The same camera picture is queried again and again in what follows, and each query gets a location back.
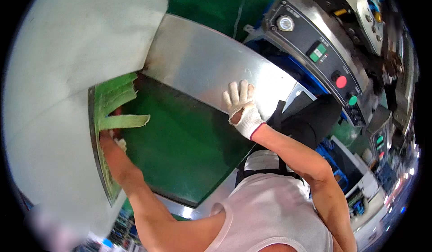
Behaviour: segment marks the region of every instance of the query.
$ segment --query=bare arm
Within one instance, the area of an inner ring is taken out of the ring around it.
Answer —
[[[101,132],[100,144],[112,177],[129,198],[141,242],[149,251],[204,251],[219,233],[225,214],[176,221],[144,182],[143,173],[111,139]]]
[[[337,244],[344,252],[357,251],[349,221],[348,204],[328,162],[314,150],[268,125],[261,125],[251,139],[277,153],[292,170],[308,182],[318,214]]]

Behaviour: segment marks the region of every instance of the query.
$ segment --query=cable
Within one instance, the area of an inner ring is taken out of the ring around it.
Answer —
[[[237,26],[239,25],[238,23],[240,22],[241,12],[243,10],[243,6],[245,5],[245,1],[246,0],[241,0],[240,7],[238,8],[239,11],[237,12],[237,19],[235,20],[235,24],[234,24],[234,34],[232,35],[233,39],[235,39],[235,36],[237,35]]]

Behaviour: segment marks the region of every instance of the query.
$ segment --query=control panel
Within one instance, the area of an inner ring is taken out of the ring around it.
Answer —
[[[368,123],[357,104],[362,91],[353,71],[337,47],[309,18],[288,0],[280,0],[266,14],[263,30],[270,42],[298,59],[310,76],[335,96],[355,126]]]
[[[387,158],[391,119],[392,112],[382,105],[378,105],[374,117],[366,128],[370,150],[378,161]]]

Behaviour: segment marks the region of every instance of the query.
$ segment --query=worker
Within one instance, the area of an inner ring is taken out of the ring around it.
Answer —
[[[260,150],[246,159],[246,177],[209,217],[176,221],[141,170],[109,133],[101,133],[107,164],[129,198],[143,246],[185,252],[356,251],[345,196],[329,163],[314,151],[340,115],[338,103],[331,95],[318,98],[284,120],[280,133],[261,119],[253,85],[243,80],[239,90],[236,82],[228,89],[223,99],[229,124]]]

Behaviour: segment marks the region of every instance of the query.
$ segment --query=white work glove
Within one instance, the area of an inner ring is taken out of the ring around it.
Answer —
[[[229,124],[250,140],[252,140],[251,137],[258,127],[265,124],[254,104],[254,90],[254,85],[248,85],[247,80],[242,80],[240,82],[240,96],[237,82],[228,84],[228,91],[222,93],[228,106]]]

